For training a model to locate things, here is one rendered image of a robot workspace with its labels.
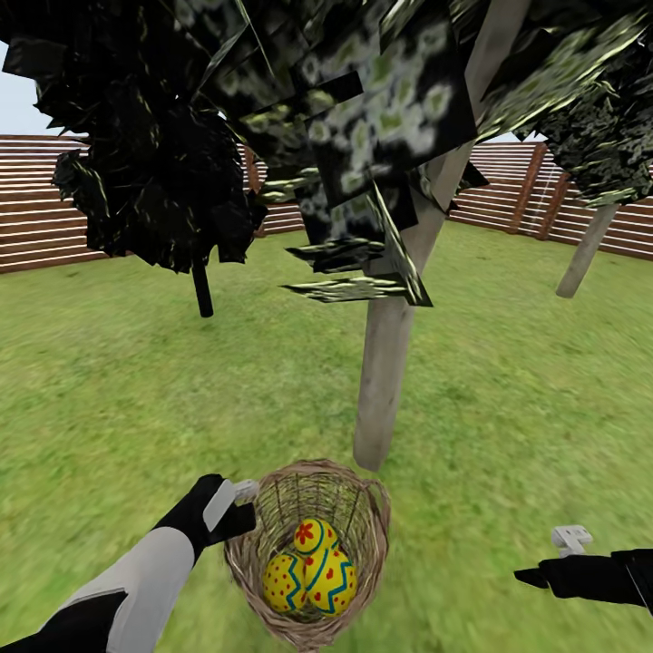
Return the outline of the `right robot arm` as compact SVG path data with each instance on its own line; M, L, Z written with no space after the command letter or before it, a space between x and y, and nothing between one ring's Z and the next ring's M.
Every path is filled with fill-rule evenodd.
M593 542L580 525L555 527L551 542L560 558L542 560L539 568L515 571L514 577L541 589L550 582L557 598L631 603L647 607L653 618L653 548L613 551L610 557L586 555L583 545Z

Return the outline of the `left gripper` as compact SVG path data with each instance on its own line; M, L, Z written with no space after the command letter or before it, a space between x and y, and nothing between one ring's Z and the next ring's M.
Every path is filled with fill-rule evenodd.
M230 521L229 524L223 528L223 530L218 530L216 533L213 533L213 536L211 536L210 541L208 541L206 544L206 547L213 546L229 538L239 536L247 531L257 530L258 522L256 521L256 518L254 518L254 514L257 513L257 508L254 505L255 504L253 504L253 502L249 502L245 505L243 504L242 506L237 506L235 504L234 506L238 508L236 519L234 519L234 521Z

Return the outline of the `wicker basket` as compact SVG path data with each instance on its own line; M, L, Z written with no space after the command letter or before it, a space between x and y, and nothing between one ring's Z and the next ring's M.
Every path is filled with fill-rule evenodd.
M297 653L319 653L334 646L338 637L363 615L382 586L387 539L392 524L392 497L380 479L362 479L343 464L329 459L292 462L258 480L259 493L245 499L253 502L259 529L224 541L224 562L246 596L249 609L266 624L274 638L286 642ZM370 485L381 493L379 503ZM268 490L273 486L273 490ZM334 490L333 490L334 489ZM345 495L347 494L351 498ZM282 497L284 495L284 497ZM362 510L364 508L364 510ZM342 510L349 511L350 513ZM312 516L336 524L346 521L338 533L338 550L357 566L356 598L335 619L318 614L307 603L300 611L280 614L264 598L264 570L282 551L292 551L296 529ZM331 621L330 621L331 620Z

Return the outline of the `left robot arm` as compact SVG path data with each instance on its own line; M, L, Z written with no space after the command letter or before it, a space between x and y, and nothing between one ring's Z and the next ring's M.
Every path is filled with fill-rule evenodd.
M154 653L180 591L204 552L257 530L257 481L207 476L155 530L75 592L36 634L0 653Z

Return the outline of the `easter egg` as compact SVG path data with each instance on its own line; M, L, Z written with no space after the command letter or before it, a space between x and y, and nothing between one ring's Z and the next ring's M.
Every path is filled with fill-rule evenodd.
M357 566L341 550L333 548L311 552L304 563L304 585L310 608L335 619L341 617L356 598ZM330 621L331 621L330 620Z
M294 557L299 555L299 557L307 559L311 552L329 548L337 550L339 547L338 529L323 518L315 520L310 516L303 519L296 531L293 543Z
M294 551L282 551L269 560L269 565L263 571L264 598L280 614L300 611L308 603L303 574L306 559L294 555Z

